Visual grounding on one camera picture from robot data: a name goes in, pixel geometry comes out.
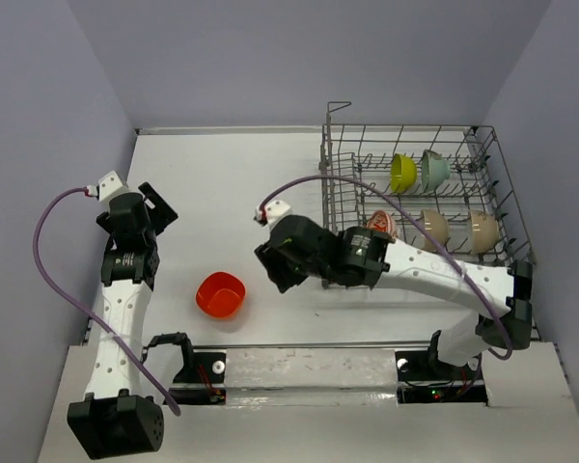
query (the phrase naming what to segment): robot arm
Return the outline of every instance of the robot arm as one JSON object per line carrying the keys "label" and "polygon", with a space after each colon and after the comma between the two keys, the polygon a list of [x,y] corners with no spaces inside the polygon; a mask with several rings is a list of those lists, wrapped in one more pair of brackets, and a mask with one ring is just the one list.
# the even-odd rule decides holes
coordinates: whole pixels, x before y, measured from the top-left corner
{"label": "robot arm", "polygon": [[[280,201],[266,205],[265,219],[258,214],[256,219],[270,227],[270,239],[256,255],[282,293],[314,276],[341,286],[407,289],[472,309],[455,326],[433,335],[429,361],[434,368],[463,367],[490,347],[505,347],[491,313],[442,257],[363,227],[335,235],[307,217],[293,215]],[[491,303],[512,347],[527,348],[532,267],[526,262],[514,262],[510,268],[457,264]]]}
{"label": "robot arm", "polygon": [[96,218],[109,234],[100,272],[102,318],[115,333],[101,334],[84,399],[69,405],[67,421],[91,459],[156,451],[163,441],[163,412],[153,397],[144,397],[139,369],[114,338],[142,354],[159,265],[156,237],[178,215],[149,184],[133,191],[115,172],[88,190],[107,207]]}

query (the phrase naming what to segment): metal wire rack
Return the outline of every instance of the metal wire rack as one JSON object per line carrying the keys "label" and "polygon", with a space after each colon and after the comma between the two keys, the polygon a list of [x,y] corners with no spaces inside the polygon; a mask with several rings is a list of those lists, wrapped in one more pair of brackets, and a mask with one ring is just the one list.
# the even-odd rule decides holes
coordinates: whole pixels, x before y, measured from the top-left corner
{"label": "metal wire rack", "polygon": [[[350,105],[349,101],[328,103],[320,147],[322,174],[366,182],[393,197],[416,219],[420,219],[423,209],[439,212],[448,219],[450,238],[446,248],[456,259],[487,265],[508,265],[516,259],[536,263],[493,127],[333,123],[332,115]],[[452,173],[447,181],[428,193],[423,193],[420,184],[424,150],[442,154]],[[418,168],[417,183],[402,194],[391,190],[390,169],[395,153],[411,157]],[[321,189],[323,224],[332,232],[364,226],[376,210],[384,209],[396,220],[400,239],[422,247],[422,235],[365,188],[325,179]],[[476,256],[470,253],[468,238],[470,210],[492,215],[500,229],[500,240],[494,248]]]}

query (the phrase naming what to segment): orange bowl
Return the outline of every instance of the orange bowl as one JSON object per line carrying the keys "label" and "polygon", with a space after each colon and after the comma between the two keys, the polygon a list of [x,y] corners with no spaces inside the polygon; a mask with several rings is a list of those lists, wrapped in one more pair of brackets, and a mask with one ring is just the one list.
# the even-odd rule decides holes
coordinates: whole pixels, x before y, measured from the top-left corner
{"label": "orange bowl", "polygon": [[246,293],[244,284],[234,275],[216,272],[200,285],[195,302],[213,318],[228,318],[238,312]]}

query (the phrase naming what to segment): gray wall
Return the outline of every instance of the gray wall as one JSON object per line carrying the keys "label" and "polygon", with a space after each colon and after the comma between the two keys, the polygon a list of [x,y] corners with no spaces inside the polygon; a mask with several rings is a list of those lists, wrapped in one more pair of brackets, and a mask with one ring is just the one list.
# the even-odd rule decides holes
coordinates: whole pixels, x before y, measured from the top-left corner
{"label": "gray wall", "polygon": [[[37,461],[67,346],[84,320],[43,283],[32,233],[58,193],[125,171],[129,119],[64,0],[0,0],[0,462]],[[73,198],[50,217],[51,274],[91,303],[100,207]]]}
{"label": "gray wall", "polygon": [[548,0],[69,0],[136,126],[479,123]]}
{"label": "gray wall", "polygon": [[579,0],[554,0],[485,121],[534,242],[538,325],[561,348],[579,409]]}

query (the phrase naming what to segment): tan bowl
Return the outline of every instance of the tan bowl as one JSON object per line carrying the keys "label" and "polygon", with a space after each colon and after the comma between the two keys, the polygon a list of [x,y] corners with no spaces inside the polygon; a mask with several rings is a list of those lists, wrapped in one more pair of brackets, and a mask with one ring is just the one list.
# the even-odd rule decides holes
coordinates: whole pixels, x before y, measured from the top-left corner
{"label": "tan bowl", "polygon": [[[423,222],[425,230],[435,238],[435,240],[442,246],[446,244],[448,238],[450,237],[451,231],[448,226],[448,220],[442,214],[435,212],[434,210],[423,209],[421,210],[421,217],[419,221]],[[423,236],[423,246],[425,251],[430,253],[436,253],[437,249],[433,246],[428,239]]]}
{"label": "tan bowl", "polygon": [[486,253],[500,240],[497,220],[481,210],[470,210],[467,227],[471,254]]}

